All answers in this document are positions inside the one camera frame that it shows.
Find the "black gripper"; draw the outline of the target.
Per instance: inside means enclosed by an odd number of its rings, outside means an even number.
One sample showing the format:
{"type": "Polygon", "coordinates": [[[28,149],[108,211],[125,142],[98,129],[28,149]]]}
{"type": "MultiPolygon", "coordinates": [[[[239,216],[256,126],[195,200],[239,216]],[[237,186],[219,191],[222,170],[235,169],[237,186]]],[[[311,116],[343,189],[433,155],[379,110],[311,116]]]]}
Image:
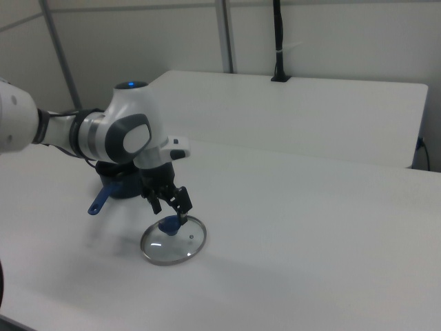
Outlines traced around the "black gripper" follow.
{"type": "Polygon", "coordinates": [[[185,224],[188,212],[192,209],[192,202],[186,187],[176,188],[174,185],[175,172],[171,162],[159,167],[142,169],[141,189],[143,198],[150,202],[153,213],[162,211],[159,199],[172,201],[172,207],[177,213],[180,224],[185,224]]]}

